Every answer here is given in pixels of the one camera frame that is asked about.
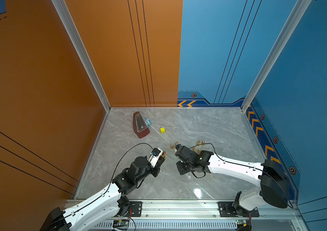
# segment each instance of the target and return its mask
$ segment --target marble floor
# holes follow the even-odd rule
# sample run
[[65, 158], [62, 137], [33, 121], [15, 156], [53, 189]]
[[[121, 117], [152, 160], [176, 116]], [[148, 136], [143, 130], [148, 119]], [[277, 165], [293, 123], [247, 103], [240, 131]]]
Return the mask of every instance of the marble floor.
[[[139, 111], [152, 122], [150, 134], [139, 139], [133, 132], [133, 113]], [[143, 185], [127, 195], [129, 199], [216, 199], [232, 200], [236, 193], [253, 185], [244, 180], [222, 174], [207, 174], [197, 179], [192, 174], [180, 175], [175, 150], [177, 141], [191, 147], [197, 140], [212, 143], [218, 155], [250, 162], [263, 162], [265, 157], [249, 123], [239, 108], [112, 108], [99, 138], [76, 197], [86, 199], [105, 187], [121, 156], [132, 146], [146, 142], [166, 151], [166, 160], [157, 178], [146, 177]], [[200, 146], [213, 151], [211, 145]], [[115, 175], [130, 166], [137, 156], [149, 155], [148, 145], [129, 151], [120, 162]]]

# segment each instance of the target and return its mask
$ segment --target black mounting plate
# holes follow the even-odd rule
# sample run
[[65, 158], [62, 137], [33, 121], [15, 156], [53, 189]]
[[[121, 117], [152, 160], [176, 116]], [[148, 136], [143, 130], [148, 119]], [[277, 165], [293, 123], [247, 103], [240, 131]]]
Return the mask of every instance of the black mounting plate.
[[132, 217], [140, 217], [142, 215], [142, 202], [141, 201], [130, 201], [129, 209], [131, 209]]
[[[236, 215], [235, 208], [232, 206], [232, 204], [233, 204], [232, 201], [217, 202], [217, 206], [219, 207], [220, 217], [238, 217]], [[257, 208], [250, 211], [250, 214], [252, 217], [259, 217]]]

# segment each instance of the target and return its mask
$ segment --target yellow chevron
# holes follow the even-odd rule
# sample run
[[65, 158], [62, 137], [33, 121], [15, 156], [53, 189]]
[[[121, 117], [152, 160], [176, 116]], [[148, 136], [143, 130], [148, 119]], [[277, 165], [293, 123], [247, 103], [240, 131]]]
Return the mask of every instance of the yellow chevron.
[[258, 122], [258, 119], [252, 119], [252, 127], [254, 122]]
[[254, 114], [254, 112], [251, 111], [248, 112], [248, 120], [250, 120], [251, 114]]
[[258, 136], [258, 130], [263, 131], [263, 129], [261, 127], [256, 127], [256, 136]]
[[192, 106], [192, 103], [194, 103], [196, 100], [193, 100], [192, 102], [190, 102], [189, 104], [188, 104], [188, 107], [193, 107]]
[[275, 161], [275, 162], [278, 162], [280, 164], [280, 161], [274, 157], [271, 157], [271, 160]]
[[179, 103], [178, 106], [179, 107], [182, 107], [182, 104], [185, 103], [185, 102], [186, 102], [186, 100], [184, 100], [183, 102]]
[[267, 156], [267, 150], [274, 151], [272, 147], [265, 145], [265, 155]]

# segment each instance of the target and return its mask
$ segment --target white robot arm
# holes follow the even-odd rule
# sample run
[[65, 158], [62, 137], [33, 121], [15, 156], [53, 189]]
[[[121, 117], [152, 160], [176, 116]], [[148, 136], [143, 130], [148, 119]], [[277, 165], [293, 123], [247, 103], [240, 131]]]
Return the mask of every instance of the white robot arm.
[[157, 177], [164, 161], [165, 152], [160, 148], [154, 148], [149, 157], [137, 157], [129, 168], [93, 196], [63, 211], [52, 210], [40, 231], [87, 231], [115, 215], [129, 217], [130, 202], [126, 195], [139, 188], [148, 175]]
[[264, 163], [251, 163], [233, 160], [202, 150], [197, 154], [185, 146], [177, 145], [175, 155], [180, 159], [176, 163], [181, 175], [192, 172], [221, 173], [255, 185], [252, 189], [238, 192], [233, 203], [235, 215], [247, 217], [250, 211], [263, 204], [278, 208], [288, 205], [289, 180], [275, 162], [265, 160]]

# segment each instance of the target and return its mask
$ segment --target small blue figurine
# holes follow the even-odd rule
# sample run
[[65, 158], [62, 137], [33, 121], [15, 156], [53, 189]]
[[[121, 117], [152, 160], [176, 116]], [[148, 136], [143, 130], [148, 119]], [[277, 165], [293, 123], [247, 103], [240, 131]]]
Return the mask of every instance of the small blue figurine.
[[145, 119], [144, 122], [147, 124], [148, 127], [151, 125], [151, 121], [148, 118]]

